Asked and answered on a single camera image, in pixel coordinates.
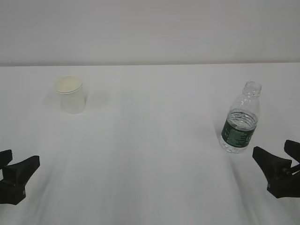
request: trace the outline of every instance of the white table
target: white table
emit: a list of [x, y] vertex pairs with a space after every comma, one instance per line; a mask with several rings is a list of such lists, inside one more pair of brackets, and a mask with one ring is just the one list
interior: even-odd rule
[[[68, 115], [53, 91], [77, 75], [85, 111]], [[248, 80], [262, 113], [248, 150], [218, 144], [227, 110]], [[300, 199], [276, 199], [252, 159], [283, 158], [300, 141], [300, 63], [0, 67], [1, 150], [41, 167], [1, 225], [296, 225]]]

